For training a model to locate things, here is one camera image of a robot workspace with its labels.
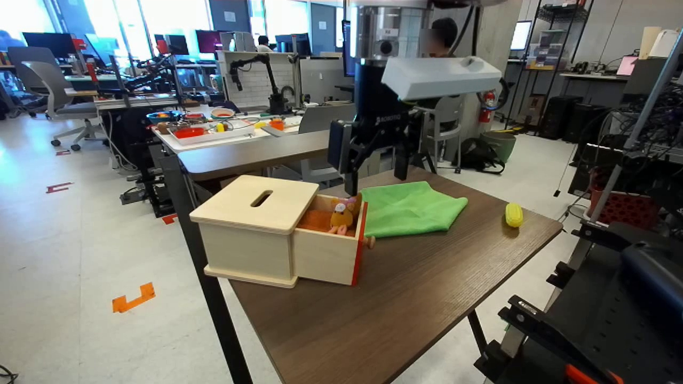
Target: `metal rack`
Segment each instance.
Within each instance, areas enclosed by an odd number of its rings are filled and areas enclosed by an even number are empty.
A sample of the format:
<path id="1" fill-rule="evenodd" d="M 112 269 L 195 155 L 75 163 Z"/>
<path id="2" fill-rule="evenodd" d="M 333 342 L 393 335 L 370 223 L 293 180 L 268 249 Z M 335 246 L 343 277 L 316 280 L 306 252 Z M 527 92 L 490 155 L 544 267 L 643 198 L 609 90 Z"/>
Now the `metal rack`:
<path id="1" fill-rule="evenodd" d="M 665 59 L 665 64 L 663 64 L 663 68 L 661 68 L 661 73 L 659 73 L 659 77 L 656 77 L 650 93 L 647 96 L 647 102 L 644 102 L 644 107 L 643 107 L 643 111 L 640 111 L 640 116 L 638 116 L 638 121 L 635 121 L 633 129 L 630 133 L 627 141 L 624 141 L 624 145 L 623 145 L 623 155 L 630 155 L 630 157 L 643 155 L 643 151 L 635 149 L 638 136 L 640 136 L 640 133 L 644 129 L 644 124 L 648 121 L 648 118 L 650 118 L 650 113 L 653 113 L 653 108 L 654 108 L 654 104 L 656 104 L 663 87 L 669 85 L 669 78 L 672 78 L 672 73 L 673 73 L 673 68 L 677 68 L 677 62 L 679 62 L 679 54 L 680 54 L 680 52 L 683 52 L 683 29 L 679 32 L 679 41 L 677 41 L 673 48 L 669 52 L 669 55 L 667 55 L 667 59 Z M 617 166 L 612 168 L 612 173 L 609 173 L 609 177 L 608 177 L 608 181 L 605 181 L 605 186 L 603 186 L 597 202 L 595 202 L 595 208 L 593 208 L 591 216 L 589 216 L 589 221 L 591 221 L 591 223 L 595 223 L 597 218 L 601 216 L 601 212 L 603 212 L 603 206 L 605 206 L 605 201 L 608 201 L 608 196 L 612 195 L 612 190 L 615 190 L 620 173 L 623 173 L 623 164 L 617 164 Z"/>
<path id="2" fill-rule="evenodd" d="M 573 25 L 577 25 L 577 22 L 583 22 L 583 23 L 580 23 L 580 29 L 577 29 L 576 45 L 573 45 L 571 55 L 570 55 L 570 62 L 573 62 L 576 52 L 577 52 L 577 45 L 580 45 L 580 41 L 583 41 L 585 25 L 587 25 L 587 22 L 589 22 L 589 16 L 591 16 L 593 5 L 595 5 L 595 0 L 591 0 L 591 1 L 589 1 L 585 9 L 580 9 L 580 11 L 558 13 L 558 11 L 549 11 L 549 9 L 544 9 L 544 6 L 541 6 L 541 0 L 537 0 L 537 5 L 536 5 L 536 14 L 533 14 L 533 22 L 530 22 L 530 32 L 529 32 L 529 37 L 527 37 L 527 54 L 524 54 L 524 57 L 521 59 L 521 65 L 523 65 L 523 68 L 519 68 L 516 87 L 513 87 L 512 97 L 510 97 L 510 104 L 508 104 L 505 127 L 510 125 L 512 108 L 513 108 L 513 104 L 516 104 L 516 93 L 519 93 L 521 85 L 523 85 L 523 92 L 521 92 L 521 100 L 519 100 L 519 107 L 516 107 L 516 116 L 519 116 L 519 113 L 523 111 L 523 107 L 524 107 L 524 96 L 527 96 L 527 93 L 529 93 L 529 96 L 533 93 L 539 73 L 551 73 L 551 84 L 549 84 L 549 87 L 544 90 L 544 102 L 539 104 L 539 116 L 544 116 L 544 107 L 547 107 L 547 102 L 549 102 L 549 96 L 553 93 L 555 80 L 557 80 L 558 70 L 560 70 L 560 59 L 563 59 L 563 55 L 566 55 L 570 33 L 571 33 Z M 529 45 L 530 45 L 530 39 L 533 39 L 533 32 L 536 32 L 536 25 L 537 25 L 539 20 L 549 22 L 549 29 L 555 28 L 555 22 L 567 20 L 567 28 L 566 28 L 566 33 L 563 33 L 563 41 L 560 41 L 560 48 L 558 48 L 558 54 L 557 54 L 557 55 L 558 55 L 558 57 L 557 57 L 557 64 L 555 64 L 555 65 L 533 68 L 533 65 L 527 64 L 527 59 L 529 59 Z"/>

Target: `green cloth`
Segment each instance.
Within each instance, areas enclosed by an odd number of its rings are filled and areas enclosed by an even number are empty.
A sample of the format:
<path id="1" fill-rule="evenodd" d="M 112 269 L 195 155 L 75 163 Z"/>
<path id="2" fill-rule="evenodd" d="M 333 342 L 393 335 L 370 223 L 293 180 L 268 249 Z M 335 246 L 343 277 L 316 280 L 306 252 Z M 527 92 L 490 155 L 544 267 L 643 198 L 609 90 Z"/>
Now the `green cloth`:
<path id="1" fill-rule="evenodd" d="M 431 190 L 426 181 L 393 183 L 363 192 L 367 202 L 367 236 L 409 236 L 448 231 L 466 206 L 466 198 L 452 198 Z"/>

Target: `wooden box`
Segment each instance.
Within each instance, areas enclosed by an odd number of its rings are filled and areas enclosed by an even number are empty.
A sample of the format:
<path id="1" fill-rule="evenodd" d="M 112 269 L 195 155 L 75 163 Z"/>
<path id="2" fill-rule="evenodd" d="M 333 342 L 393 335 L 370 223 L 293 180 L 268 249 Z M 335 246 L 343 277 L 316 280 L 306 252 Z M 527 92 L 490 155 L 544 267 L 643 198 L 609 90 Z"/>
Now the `wooden box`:
<path id="1" fill-rule="evenodd" d="M 354 283 L 367 246 L 365 205 L 352 234 L 305 223 L 310 208 L 339 198 L 316 183 L 240 174 L 189 214 L 206 252 L 206 275 L 293 287 L 298 277 Z"/>

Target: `floor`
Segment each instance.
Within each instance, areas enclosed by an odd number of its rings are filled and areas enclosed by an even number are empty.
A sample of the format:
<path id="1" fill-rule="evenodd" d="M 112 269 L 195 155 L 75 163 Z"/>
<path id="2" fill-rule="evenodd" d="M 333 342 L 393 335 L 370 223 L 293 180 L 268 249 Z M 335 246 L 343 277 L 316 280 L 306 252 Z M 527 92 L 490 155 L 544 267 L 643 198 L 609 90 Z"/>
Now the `floor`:
<path id="1" fill-rule="evenodd" d="M 55 155 L 49 136 L 61 127 L 45 118 L 0 121 L 0 365 L 25 384 L 231 382 L 179 227 L 156 219 L 146 205 L 119 205 L 129 183 L 101 145 Z M 558 174 L 571 151 L 521 135 L 502 177 L 441 174 L 558 218 L 573 201 L 553 196 L 557 183 L 570 183 L 570 170 L 563 181 Z M 46 195 L 52 183 L 69 186 Z M 576 236 L 560 233 L 480 304 L 489 337 L 504 337 L 497 309 L 510 294 L 547 304 L 553 291 L 544 280 L 573 246 Z M 114 296 L 132 298 L 146 281 L 151 300 L 112 314 Z M 235 321 L 253 380 L 277 382 L 246 318 Z M 476 356 L 461 321 L 397 382 L 485 382 Z"/>

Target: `box lid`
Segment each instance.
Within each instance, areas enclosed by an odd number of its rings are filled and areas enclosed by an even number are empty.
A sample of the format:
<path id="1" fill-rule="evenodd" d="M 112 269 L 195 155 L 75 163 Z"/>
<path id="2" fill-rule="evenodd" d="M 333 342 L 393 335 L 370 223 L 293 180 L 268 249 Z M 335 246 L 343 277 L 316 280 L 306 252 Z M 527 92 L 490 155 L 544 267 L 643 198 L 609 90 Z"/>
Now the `box lid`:
<path id="1" fill-rule="evenodd" d="M 189 218 L 199 223 L 285 234 L 295 231 L 316 192 L 317 183 L 240 174 Z"/>

